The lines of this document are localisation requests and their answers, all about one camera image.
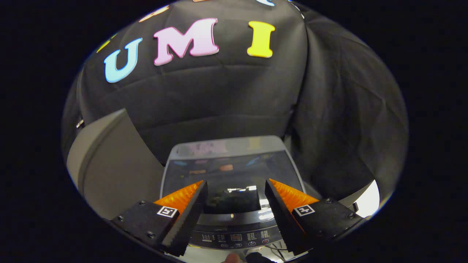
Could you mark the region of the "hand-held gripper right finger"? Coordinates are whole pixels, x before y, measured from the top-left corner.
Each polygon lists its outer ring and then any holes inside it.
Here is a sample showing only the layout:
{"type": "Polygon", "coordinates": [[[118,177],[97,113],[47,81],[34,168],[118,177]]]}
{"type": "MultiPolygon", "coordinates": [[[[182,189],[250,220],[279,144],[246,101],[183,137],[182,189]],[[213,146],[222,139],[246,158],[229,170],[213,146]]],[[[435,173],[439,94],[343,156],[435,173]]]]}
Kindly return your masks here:
{"type": "Polygon", "coordinates": [[[266,180],[265,195],[287,250],[296,256],[331,247],[365,222],[334,199],[319,200],[273,179],[266,180]]]}

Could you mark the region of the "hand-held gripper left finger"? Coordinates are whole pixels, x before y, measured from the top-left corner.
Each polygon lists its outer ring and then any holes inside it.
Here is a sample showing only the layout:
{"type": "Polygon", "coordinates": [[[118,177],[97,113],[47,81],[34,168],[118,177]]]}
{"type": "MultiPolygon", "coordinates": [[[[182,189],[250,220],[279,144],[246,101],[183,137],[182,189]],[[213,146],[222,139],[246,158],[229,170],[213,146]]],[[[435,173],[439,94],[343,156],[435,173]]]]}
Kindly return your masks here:
{"type": "Polygon", "coordinates": [[[154,202],[137,201],[110,225],[152,251],[183,256],[207,196],[207,181],[199,181],[154,202]]]}

